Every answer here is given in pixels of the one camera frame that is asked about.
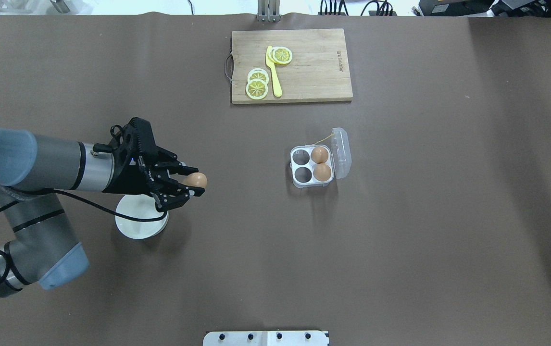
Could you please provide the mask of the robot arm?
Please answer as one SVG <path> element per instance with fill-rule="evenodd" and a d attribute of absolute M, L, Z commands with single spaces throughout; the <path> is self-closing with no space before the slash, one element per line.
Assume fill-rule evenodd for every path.
<path fill-rule="evenodd" d="M 87 144 L 0 128 L 0 213 L 14 233 L 0 245 L 0 298 L 34 283 L 51 290 L 88 269 L 60 195 L 129 221 L 155 222 L 205 192 L 206 176 L 157 146 L 148 121 L 133 118 L 110 134 L 107 144 Z M 144 195 L 159 215 L 120 214 L 76 191 Z"/>

